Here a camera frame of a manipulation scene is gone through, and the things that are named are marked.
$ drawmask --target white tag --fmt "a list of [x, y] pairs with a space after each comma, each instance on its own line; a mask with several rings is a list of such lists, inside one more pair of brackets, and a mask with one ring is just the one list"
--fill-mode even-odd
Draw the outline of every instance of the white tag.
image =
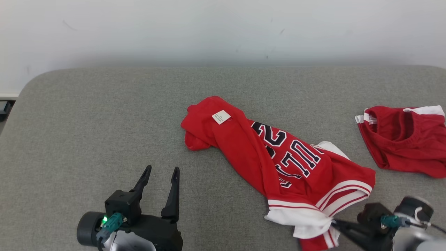
[[231, 116], [225, 112], [224, 110], [219, 111], [218, 113], [212, 115], [212, 118], [217, 121], [219, 125], [229, 119]]

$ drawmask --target jersey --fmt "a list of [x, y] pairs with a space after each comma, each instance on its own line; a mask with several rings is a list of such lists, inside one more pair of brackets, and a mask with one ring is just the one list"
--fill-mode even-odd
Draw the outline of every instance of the jersey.
[[441, 106], [375, 106], [355, 119], [378, 167], [446, 177], [446, 127]]
[[[219, 114], [227, 114], [225, 119]], [[233, 168], [267, 197], [265, 219], [295, 226], [304, 251], [338, 245], [332, 216], [368, 198], [375, 171], [311, 146], [290, 133], [248, 120], [220, 97], [188, 108], [181, 126], [191, 150], [219, 148]]]

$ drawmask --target teal connector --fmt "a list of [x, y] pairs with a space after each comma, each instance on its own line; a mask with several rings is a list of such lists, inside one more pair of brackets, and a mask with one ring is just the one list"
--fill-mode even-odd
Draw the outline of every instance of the teal connector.
[[119, 229], [124, 222], [124, 216], [120, 213], [114, 213], [110, 218], [104, 217], [102, 229], [96, 234], [96, 240], [106, 242], [110, 235]]
[[398, 217], [396, 215], [382, 216], [381, 224], [390, 228], [409, 227], [410, 220], [406, 217]]

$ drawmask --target gray fabric surface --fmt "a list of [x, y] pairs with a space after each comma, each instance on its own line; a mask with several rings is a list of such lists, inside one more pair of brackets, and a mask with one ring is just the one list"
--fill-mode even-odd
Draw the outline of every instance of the gray fabric surface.
[[[446, 226], [446, 181], [378, 169], [354, 119], [374, 105], [446, 108], [444, 69], [73, 69], [33, 79], [0, 136], [0, 250], [94, 250], [77, 243], [78, 220], [103, 211], [116, 189], [131, 189], [148, 164], [145, 214], [160, 214], [173, 168], [181, 169], [184, 251], [298, 250], [293, 228], [263, 219], [266, 200], [219, 150], [184, 146], [186, 108], [212, 95], [308, 143], [331, 141], [376, 170], [370, 199], [339, 218], [354, 221], [367, 202], [394, 209], [413, 195], [429, 200], [433, 222]], [[334, 250], [358, 250], [343, 236], [340, 243]]]

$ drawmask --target robotic arm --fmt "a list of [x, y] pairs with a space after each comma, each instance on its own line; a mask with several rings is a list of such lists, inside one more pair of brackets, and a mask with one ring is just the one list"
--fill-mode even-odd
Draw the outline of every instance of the robotic arm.
[[116, 190], [105, 201], [105, 213], [87, 212], [79, 221], [81, 245], [107, 251], [181, 251], [179, 218], [180, 169], [175, 167], [172, 186], [161, 217], [141, 214], [140, 200], [152, 166], [147, 166], [129, 192]]
[[334, 220], [332, 226], [365, 251], [446, 251], [446, 239], [426, 233], [434, 210], [422, 199], [405, 197], [394, 212], [369, 203], [358, 223]]

